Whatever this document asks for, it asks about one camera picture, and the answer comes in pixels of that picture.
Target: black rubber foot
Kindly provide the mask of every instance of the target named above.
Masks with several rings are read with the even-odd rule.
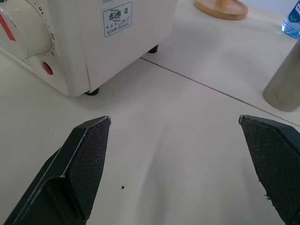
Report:
[[[94,90],[93,92],[86,92],[85,94],[86,94],[86,95],[89,95],[89,96],[94,96],[94,95],[98,94],[98,92],[99,92],[99,88],[97,88],[97,89]]]
[[[158,52],[158,45],[152,48],[148,53],[154,54]]]

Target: red stripe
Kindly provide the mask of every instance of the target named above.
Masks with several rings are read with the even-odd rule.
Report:
[[[1,14],[0,14],[0,23],[1,23],[4,31],[6,32],[8,38],[12,41],[15,41],[15,37],[14,37],[13,33],[10,31],[8,25],[6,24],[4,18]]]

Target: wooden coaster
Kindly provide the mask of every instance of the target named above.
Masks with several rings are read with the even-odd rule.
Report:
[[[195,6],[207,15],[223,20],[242,20],[248,7],[238,0],[195,0]]]

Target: white appliance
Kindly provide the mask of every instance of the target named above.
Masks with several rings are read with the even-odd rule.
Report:
[[[9,0],[0,47],[76,97],[97,90],[171,33],[177,0]]]

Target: table surface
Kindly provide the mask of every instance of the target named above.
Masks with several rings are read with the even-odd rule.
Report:
[[[246,19],[225,21],[200,12],[193,0],[179,0],[172,35],[143,58],[300,125],[300,109],[280,111],[262,94],[296,43],[281,31],[284,19],[249,8]]]

